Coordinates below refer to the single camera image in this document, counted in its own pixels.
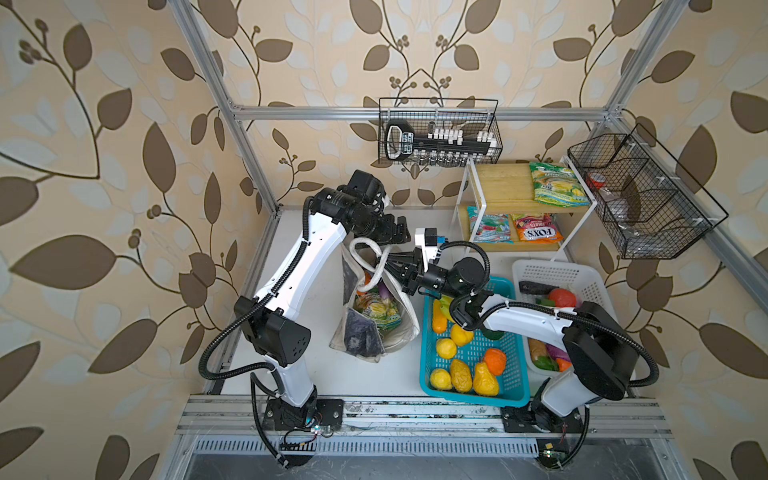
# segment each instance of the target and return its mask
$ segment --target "toy fruit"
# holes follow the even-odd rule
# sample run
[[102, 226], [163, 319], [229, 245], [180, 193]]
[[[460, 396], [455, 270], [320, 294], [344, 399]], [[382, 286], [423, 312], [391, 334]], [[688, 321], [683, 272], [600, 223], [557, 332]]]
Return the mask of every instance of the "toy fruit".
[[475, 392], [477, 392], [478, 395], [498, 395], [498, 380], [488, 371], [488, 366], [485, 362], [480, 362], [475, 365], [475, 380], [472, 383], [472, 386], [475, 387]]
[[435, 333], [445, 333], [448, 329], [448, 319], [440, 310], [440, 300], [435, 300], [432, 306], [432, 331]]
[[435, 344], [437, 354], [446, 360], [450, 360], [456, 356], [458, 349], [456, 344], [451, 339], [439, 339]]
[[576, 296], [565, 288], [556, 288], [549, 293], [549, 299], [556, 307], [576, 306]]
[[488, 371], [495, 376], [504, 373], [507, 366], [507, 356], [499, 349], [487, 349], [482, 360], [488, 366]]
[[451, 312], [449, 311], [449, 307], [451, 306], [452, 301], [453, 298], [450, 296], [443, 295], [440, 297], [440, 311], [443, 315], [445, 315], [445, 318], [453, 322], [453, 317], [451, 317]]
[[451, 382], [456, 392], [467, 393], [472, 390], [472, 373], [469, 366], [459, 359], [451, 362]]
[[565, 370], [568, 370], [571, 368], [571, 362], [567, 361], [566, 359], [554, 359], [554, 360], [555, 362], [558, 363], [558, 368], [560, 369], [561, 372], [564, 372]]
[[429, 375], [429, 384], [437, 390], [450, 390], [451, 375], [445, 369], [434, 369]]
[[468, 332], [458, 325], [451, 327], [451, 340], [456, 346], [464, 346], [475, 338], [475, 332]]

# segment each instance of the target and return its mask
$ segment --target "black wire basket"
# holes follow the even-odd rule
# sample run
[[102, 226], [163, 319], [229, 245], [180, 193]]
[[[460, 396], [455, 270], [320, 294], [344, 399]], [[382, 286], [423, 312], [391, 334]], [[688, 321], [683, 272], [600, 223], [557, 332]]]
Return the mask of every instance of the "black wire basket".
[[497, 106], [475, 98], [380, 98], [378, 163], [495, 164], [503, 149]]
[[[654, 152], [668, 169], [650, 154], [652, 147], [659, 147]], [[642, 124], [629, 134], [602, 134], [576, 144], [568, 156], [594, 193], [595, 211], [623, 259], [676, 258], [728, 218]]]

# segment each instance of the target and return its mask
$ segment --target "snack bag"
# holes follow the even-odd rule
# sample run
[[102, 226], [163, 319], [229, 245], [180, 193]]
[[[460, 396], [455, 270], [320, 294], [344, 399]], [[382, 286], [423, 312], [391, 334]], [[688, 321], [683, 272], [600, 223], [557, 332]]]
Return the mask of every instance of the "snack bag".
[[557, 243], [563, 240], [563, 236], [558, 232], [551, 215], [513, 214], [512, 223], [515, 224], [521, 242], [543, 244]]
[[589, 205], [589, 198], [573, 170], [552, 164], [531, 162], [534, 200], [559, 207]]
[[[478, 208], [467, 207], [469, 213], [469, 225], [470, 233], [471, 228], [474, 227], [475, 222], [478, 221]], [[475, 242], [478, 243], [497, 243], [497, 242], [510, 242], [511, 243], [511, 228], [509, 226], [509, 217], [504, 214], [491, 215], [485, 214], [482, 216], [480, 227], [478, 227], [478, 234], [475, 238]]]

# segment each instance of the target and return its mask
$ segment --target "orange toy fruit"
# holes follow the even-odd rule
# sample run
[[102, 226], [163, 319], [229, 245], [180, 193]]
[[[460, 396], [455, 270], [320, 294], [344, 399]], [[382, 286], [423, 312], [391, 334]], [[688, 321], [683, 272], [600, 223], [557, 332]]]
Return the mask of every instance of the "orange toy fruit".
[[504, 373], [507, 366], [507, 356], [499, 349], [487, 349], [482, 360], [488, 366], [488, 371], [495, 376]]

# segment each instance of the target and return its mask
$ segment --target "green snack bag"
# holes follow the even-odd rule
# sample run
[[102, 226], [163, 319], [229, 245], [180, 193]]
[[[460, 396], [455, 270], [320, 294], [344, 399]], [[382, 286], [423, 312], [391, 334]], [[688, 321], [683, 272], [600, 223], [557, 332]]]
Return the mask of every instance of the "green snack bag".
[[534, 200], [558, 207], [580, 207], [590, 201], [573, 170], [553, 164], [531, 162]]

